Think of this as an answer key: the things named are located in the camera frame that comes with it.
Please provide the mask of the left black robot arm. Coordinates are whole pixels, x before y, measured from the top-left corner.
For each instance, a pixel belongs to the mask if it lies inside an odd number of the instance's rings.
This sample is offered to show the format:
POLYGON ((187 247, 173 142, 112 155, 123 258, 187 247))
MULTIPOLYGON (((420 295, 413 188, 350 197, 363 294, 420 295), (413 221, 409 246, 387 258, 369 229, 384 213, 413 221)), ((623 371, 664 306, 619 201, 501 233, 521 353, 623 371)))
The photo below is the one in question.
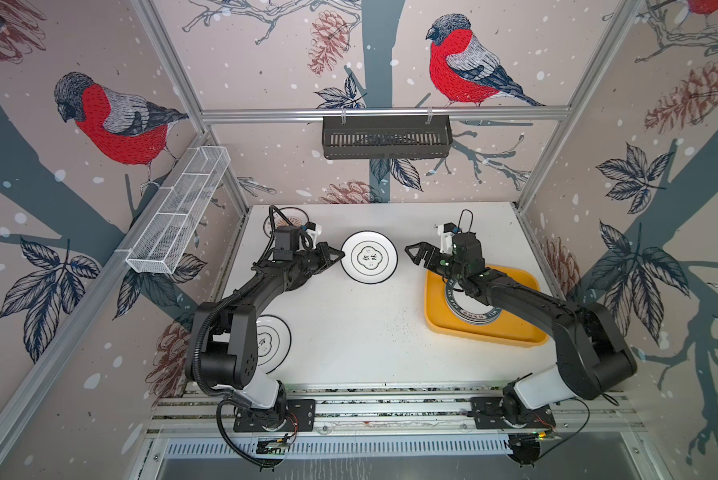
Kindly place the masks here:
POLYGON ((279 295, 302 287, 339 263, 345 253, 319 241, 321 227, 286 221, 272 227, 268 243, 251 270, 254 276, 218 302, 195 312, 185 375, 220 407, 234 406, 253 423, 275 431, 288 421, 282 382, 258 369, 257 320, 279 295))

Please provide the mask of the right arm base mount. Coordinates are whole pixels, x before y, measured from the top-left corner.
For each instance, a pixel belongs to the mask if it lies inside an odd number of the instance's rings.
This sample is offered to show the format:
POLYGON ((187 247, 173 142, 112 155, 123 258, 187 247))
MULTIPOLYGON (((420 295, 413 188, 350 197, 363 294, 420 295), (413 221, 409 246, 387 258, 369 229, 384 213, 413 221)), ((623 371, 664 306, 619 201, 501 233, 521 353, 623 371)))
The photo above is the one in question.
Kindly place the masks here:
POLYGON ((530 410, 520 401, 497 396, 472 397, 468 416, 479 430, 555 429, 549 406, 530 410))

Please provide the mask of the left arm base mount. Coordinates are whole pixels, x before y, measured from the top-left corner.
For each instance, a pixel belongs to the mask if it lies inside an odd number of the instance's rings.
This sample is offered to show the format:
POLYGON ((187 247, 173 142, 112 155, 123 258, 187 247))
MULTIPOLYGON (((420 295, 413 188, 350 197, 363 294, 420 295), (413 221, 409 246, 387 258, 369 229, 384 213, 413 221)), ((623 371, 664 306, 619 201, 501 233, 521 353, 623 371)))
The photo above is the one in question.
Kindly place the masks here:
POLYGON ((235 414, 235 433, 311 432, 316 416, 312 399, 278 402, 271 409, 242 409, 235 414))

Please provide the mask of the white plate grey emblem back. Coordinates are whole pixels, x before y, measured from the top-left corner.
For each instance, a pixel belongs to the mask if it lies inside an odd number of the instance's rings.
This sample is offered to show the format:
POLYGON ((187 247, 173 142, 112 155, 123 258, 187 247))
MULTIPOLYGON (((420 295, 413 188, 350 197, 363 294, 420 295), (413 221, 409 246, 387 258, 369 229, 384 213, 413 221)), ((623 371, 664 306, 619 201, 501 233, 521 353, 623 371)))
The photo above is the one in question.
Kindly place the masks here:
POLYGON ((361 284, 381 284, 389 280, 398 267, 399 254, 395 244, 380 232, 355 232, 344 241, 341 250, 344 272, 361 284))

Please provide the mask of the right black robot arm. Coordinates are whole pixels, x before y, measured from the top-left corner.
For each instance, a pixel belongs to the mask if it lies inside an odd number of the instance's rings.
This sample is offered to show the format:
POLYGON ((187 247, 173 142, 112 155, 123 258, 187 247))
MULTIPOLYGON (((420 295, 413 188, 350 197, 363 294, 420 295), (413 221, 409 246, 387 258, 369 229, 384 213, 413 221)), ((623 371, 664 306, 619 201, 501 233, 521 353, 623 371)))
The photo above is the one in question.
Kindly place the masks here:
POLYGON ((419 242, 405 252, 414 264, 456 281, 466 296, 517 316, 555 343, 554 365, 504 387, 506 422, 523 426, 551 403, 594 400, 637 373, 637 361, 606 307, 552 297, 489 267, 473 232, 458 231, 451 243, 442 249, 419 242))

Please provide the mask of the dark green rim plate back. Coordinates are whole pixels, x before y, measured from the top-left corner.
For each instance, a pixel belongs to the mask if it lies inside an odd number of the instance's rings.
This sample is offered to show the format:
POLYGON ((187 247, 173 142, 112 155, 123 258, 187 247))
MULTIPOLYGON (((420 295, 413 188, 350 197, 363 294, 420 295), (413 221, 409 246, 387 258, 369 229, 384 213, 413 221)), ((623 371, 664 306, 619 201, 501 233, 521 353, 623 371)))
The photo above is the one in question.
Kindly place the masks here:
POLYGON ((460 284, 452 279, 445 281, 445 300, 454 315, 470 325, 491 324, 503 313, 500 308, 485 305, 467 296, 460 284))

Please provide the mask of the yellow plastic bin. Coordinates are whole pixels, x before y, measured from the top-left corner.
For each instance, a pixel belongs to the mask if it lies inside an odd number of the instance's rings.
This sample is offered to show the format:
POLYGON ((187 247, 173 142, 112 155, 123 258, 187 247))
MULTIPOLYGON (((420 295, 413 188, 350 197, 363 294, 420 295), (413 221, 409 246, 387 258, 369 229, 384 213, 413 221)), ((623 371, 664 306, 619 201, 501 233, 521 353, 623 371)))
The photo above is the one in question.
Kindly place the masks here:
POLYGON ((522 348, 541 346, 549 340, 541 329, 504 309, 500 317, 488 325, 470 325, 460 320, 446 303, 445 281, 435 273, 427 273, 424 310, 426 323, 432 331, 522 348))

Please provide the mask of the orange sunburst plate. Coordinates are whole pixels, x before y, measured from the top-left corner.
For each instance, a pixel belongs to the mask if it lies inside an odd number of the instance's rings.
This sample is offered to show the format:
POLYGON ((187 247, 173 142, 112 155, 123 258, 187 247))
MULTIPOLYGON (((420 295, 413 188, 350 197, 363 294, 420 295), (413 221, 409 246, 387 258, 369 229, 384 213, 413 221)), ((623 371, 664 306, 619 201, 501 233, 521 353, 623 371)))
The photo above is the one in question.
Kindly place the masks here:
POLYGON ((275 227, 285 225, 295 225, 298 227, 305 226, 311 221, 309 214, 300 207, 280 207, 281 214, 274 213, 274 222, 266 217, 263 222, 264 234, 270 238, 275 227))

